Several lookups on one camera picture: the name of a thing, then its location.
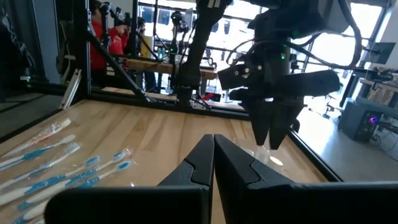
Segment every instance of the black cable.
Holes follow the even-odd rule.
[[[244,45],[244,44],[246,44],[246,43],[248,43],[248,42],[250,42],[250,41],[254,41],[254,39],[250,39],[250,40],[246,40],[246,41],[244,41],[244,42],[241,42],[238,46],[236,46],[234,49],[232,49],[232,51],[229,52],[228,57],[226,58],[225,62],[226,62],[228,65],[231,65],[231,64],[229,63],[229,59],[231,58],[232,53],[235,53],[235,52],[237,51],[238,48],[240,48],[242,45]]]
[[[200,96],[199,91],[197,90],[197,97],[206,105],[207,108],[211,109],[211,106],[206,103],[203,98]]]
[[[194,23],[194,25],[193,25],[193,27],[192,27],[192,30],[191,30],[191,33],[189,34],[187,43],[185,44],[185,49],[184,49],[184,52],[182,53],[182,57],[181,57],[180,63],[178,64],[178,69],[181,68],[182,61],[184,60],[184,57],[185,57],[185,53],[187,53],[187,48],[188,48],[189,40],[191,39],[192,34],[193,34],[193,31],[195,30],[196,27],[197,27],[197,23]]]
[[[318,58],[317,56],[315,56],[314,54],[312,54],[311,52],[309,52],[309,51],[303,49],[303,48],[300,47],[299,45],[294,44],[294,43],[291,43],[291,42],[286,41],[286,40],[280,40],[280,41],[275,41],[275,40],[262,40],[262,41],[256,42],[256,43],[248,50],[248,52],[247,52],[246,54],[251,53],[256,47],[258,47],[259,45],[262,45],[262,44],[280,44],[280,45],[284,45],[284,46],[286,46],[286,47],[290,47],[291,49],[294,49],[294,50],[296,50],[296,51],[298,51],[298,52],[300,52],[300,53],[303,53],[303,54],[305,54],[305,55],[308,55],[308,56],[311,57],[311,58],[314,58],[315,60],[318,60],[320,63],[326,65],[327,67],[336,68],[336,69],[342,69],[342,70],[352,70],[352,69],[353,69],[353,67],[352,67],[351,65],[343,66],[343,65],[338,65],[338,64],[335,64],[335,63],[330,63],[330,62],[327,62],[327,61],[325,61],[325,60],[323,60],[323,59],[320,59],[320,58]]]
[[[322,34],[322,33],[313,35],[309,40],[306,41],[306,43],[304,43],[304,44],[299,44],[298,46],[300,46],[300,47],[305,47],[305,46],[307,46],[308,44],[311,44],[311,43],[312,43],[313,41],[315,41],[321,34]]]
[[[193,99],[193,98],[192,98],[191,100],[197,102],[198,104],[204,106],[204,107],[207,108],[207,109],[211,109],[211,107],[210,107],[209,105],[207,105],[207,103],[206,103],[206,105],[205,105],[205,104],[201,103],[200,101],[198,101],[198,100],[196,100],[196,99]]]
[[[348,67],[355,67],[356,64],[361,60],[362,53],[362,35],[359,27],[356,25],[355,19],[351,13],[351,10],[348,6],[346,0],[338,0],[338,4],[340,5],[341,10],[343,11],[344,18],[347,20],[348,24],[354,30],[354,38],[355,38],[355,50],[354,57]]]
[[[352,70],[356,64],[359,62],[359,60],[361,59],[361,52],[362,52],[362,35],[361,35],[361,31],[359,29],[359,27],[356,25],[355,20],[353,18],[353,15],[351,14],[351,11],[349,9],[348,3],[346,2],[346,0],[338,0],[340,8],[343,12],[343,15],[345,17],[345,19],[347,20],[348,24],[353,28],[354,30],[354,38],[355,38],[355,50],[354,50],[354,55],[353,55],[353,59],[351,61],[351,63],[347,66],[342,66],[342,65],[338,65],[335,63],[330,63],[327,62],[325,60],[322,60],[320,58],[318,58],[317,56],[315,56],[314,54],[312,54],[311,52],[305,50],[302,45],[304,44],[309,44],[311,41],[314,41],[320,34],[316,34],[314,36],[311,37],[310,40],[308,40],[306,43],[302,44],[302,45],[298,45],[298,44],[294,44],[291,43],[289,41],[286,40],[280,40],[280,41],[275,41],[275,40],[256,40],[257,42],[246,52],[246,55],[250,54],[256,47],[262,45],[262,44],[280,44],[280,45],[284,45],[286,47],[290,47],[291,49],[294,49],[300,53],[303,53],[305,55],[308,55],[311,58],[314,58],[315,60],[318,60],[319,62],[321,62],[322,64],[331,67],[331,68],[337,68],[337,69],[342,69],[342,70]],[[249,41],[254,41],[255,39],[251,39],[251,40],[247,40],[244,41],[242,43],[240,43],[238,46],[236,46],[228,55],[226,63],[229,64],[229,59],[232,55],[233,52],[235,52],[240,46],[242,46],[243,44],[249,42]]]

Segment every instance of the wooden table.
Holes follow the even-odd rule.
[[[146,60],[129,59],[127,66],[135,70],[146,70],[148,72],[160,72],[171,74],[173,72],[173,65],[170,63],[157,63]],[[201,75],[207,80],[217,78],[217,72],[209,69],[200,69]],[[175,68],[175,73],[178,72],[178,65]]]
[[[0,156],[49,124],[66,118],[72,120],[69,127],[35,147],[48,145],[69,134],[75,134],[75,141],[81,145],[81,149],[29,183],[71,170],[75,168],[73,165],[78,166],[85,159],[96,155],[99,155],[101,162],[104,163],[110,160],[113,154],[128,147],[133,152],[132,159],[139,166],[108,177],[98,185],[125,187],[131,186],[132,183],[136,186],[157,185],[180,164],[204,134],[217,133],[223,134],[230,140],[239,138],[254,141],[251,125],[247,121],[83,100],[2,143]],[[50,151],[36,160],[0,171],[0,181],[9,180],[49,161],[58,153],[57,151],[60,150]],[[289,138],[284,140],[278,151],[272,151],[271,154],[284,164],[279,172],[294,181],[306,183],[326,181]],[[16,206],[25,199],[26,197],[20,198],[0,207],[1,223],[11,223],[19,217],[21,213],[16,210]],[[216,182],[212,215],[213,223],[224,223]]]
[[[102,90],[108,91],[111,93],[124,93],[124,94],[134,95],[134,92],[132,90],[125,90],[125,89],[114,88],[114,87],[105,87]],[[169,100],[169,101],[177,100],[176,96],[163,95],[163,94],[158,94],[158,93],[146,93],[146,95],[153,99],[156,99],[156,100]],[[209,104],[209,106],[244,111],[243,107],[239,106],[237,103],[221,103],[221,102],[214,102],[214,101],[207,101],[207,100],[206,100],[206,103]]]

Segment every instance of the computer tower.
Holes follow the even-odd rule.
[[[370,110],[366,105],[347,102],[338,129],[354,141],[369,142],[382,113]]]

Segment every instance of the black metal frame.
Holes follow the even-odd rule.
[[[199,114],[203,116],[216,116],[221,118],[228,118],[228,119],[239,119],[239,120],[249,120],[249,116],[245,111],[241,110],[234,110],[230,108],[219,108],[219,107],[212,107],[211,110],[196,110],[193,108],[186,108],[186,107],[179,107],[175,104],[174,101],[167,101],[167,100],[156,100],[151,101],[149,100],[145,93],[143,93],[135,83],[127,76],[127,74],[122,70],[119,64],[112,58],[104,47],[100,44],[100,42],[89,32],[88,27],[91,22],[91,14],[88,10],[88,0],[73,0],[73,20],[80,21],[74,23],[74,29],[76,33],[80,35],[76,38],[76,67],[81,69],[81,82],[78,89],[78,93],[75,96],[75,101],[80,101],[82,99],[88,100],[97,100],[97,101],[105,101],[110,103],[120,103],[125,105],[134,105],[134,106],[141,106],[146,108],[154,108],[160,110],[169,110],[169,111],[178,111],[183,113],[190,113],[190,114]],[[92,89],[91,87],[91,71],[90,71],[90,53],[89,53],[89,44],[101,54],[104,55],[106,61],[113,67],[115,73],[118,73],[125,82],[129,82],[131,84],[132,90],[135,92],[135,95],[127,95],[121,93],[112,93],[106,91],[100,91]],[[43,92],[46,90],[47,84],[37,84],[37,86],[30,86],[29,89]],[[65,86],[58,86],[54,87],[51,92],[54,94],[61,95],[66,90]],[[11,138],[18,133],[11,133],[7,135],[7,138]],[[293,140],[294,143],[298,146],[298,148],[313,162],[315,167],[327,178],[327,180],[331,182],[341,182],[342,180],[332,171],[332,169],[323,161],[320,156],[316,154],[312,149],[310,149],[297,135],[297,133],[293,130],[290,130],[288,136]]]

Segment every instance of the plastic wrapper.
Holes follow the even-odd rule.
[[[262,162],[273,170],[283,173],[283,162],[272,156],[270,150],[266,149],[264,146],[258,146],[255,142],[249,141],[247,139],[236,138],[234,142],[250,156],[256,158],[258,161]]]
[[[103,173],[103,171],[108,170],[112,167],[120,166],[120,167],[118,167],[118,169],[124,169],[131,163],[131,161],[129,159],[127,159],[129,157],[129,155],[130,155],[130,151],[128,151],[127,149],[123,149],[122,151],[116,153],[110,161],[104,162],[100,165],[98,165],[100,163],[99,156],[95,156],[95,157],[87,159],[81,167],[79,167],[75,170],[72,170],[66,174],[56,175],[55,177],[51,177],[49,179],[43,180],[39,184],[39,186],[42,186],[42,188],[43,188],[44,184],[45,184],[46,187],[48,186],[48,188],[44,189],[41,192],[38,192],[37,194],[34,194],[34,195],[28,197],[24,202],[22,202],[18,206],[18,209],[25,210],[25,209],[31,207],[31,205],[35,205],[35,204],[45,200],[46,198],[49,198],[49,197],[57,194],[58,192],[60,192],[62,190],[79,186],[79,185],[83,184],[84,181],[86,181],[87,179],[93,178],[96,175]],[[121,161],[122,162],[128,161],[129,164],[125,164],[124,166],[123,166],[123,164],[119,165],[119,163]]]
[[[76,175],[74,178],[66,180],[66,182],[59,182],[58,184],[39,192],[32,198],[28,198],[25,202],[31,202],[33,206],[29,207],[25,213],[18,217],[15,220],[15,223],[26,223],[41,216],[51,197],[65,189],[73,187],[88,188],[99,184],[102,185],[102,181],[104,179],[116,177],[128,169],[132,169],[137,166],[137,164],[131,160],[131,155],[130,150],[123,149],[115,154],[110,161],[92,169],[95,170],[95,172],[92,172],[92,170],[86,170],[85,172]]]
[[[9,151],[7,154],[3,155],[2,158],[6,157],[6,156],[13,155],[19,151],[26,149],[29,146],[32,146],[40,141],[43,141],[44,139],[49,138],[50,136],[53,136],[54,134],[57,134],[59,131],[61,131],[62,129],[69,126],[69,124],[71,124],[71,121],[69,118],[67,118],[61,122],[56,122],[56,123],[51,124],[49,127],[46,127],[45,129],[43,129],[41,132],[39,132],[38,134],[36,134],[34,137],[30,138],[26,142],[18,145],[14,149],[11,149],[11,151]]]
[[[43,174],[43,171],[49,170],[51,167],[61,163],[63,160],[65,160],[67,157],[69,157],[79,149],[80,146],[77,143],[71,143],[67,147],[65,147],[65,149],[62,150],[60,153],[57,153],[57,155],[53,159],[51,159],[51,161],[42,164],[41,166],[38,166],[37,168],[32,169],[24,174],[18,175],[13,179],[4,180],[4,182],[0,183],[0,198],[4,195],[5,192],[9,192],[10,190],[12,190],[10,186],[13,187],[17,184],[19,184],[18,187],[22,184],[24,186],[28,185],[27,181],[30,180],[32,177]]]

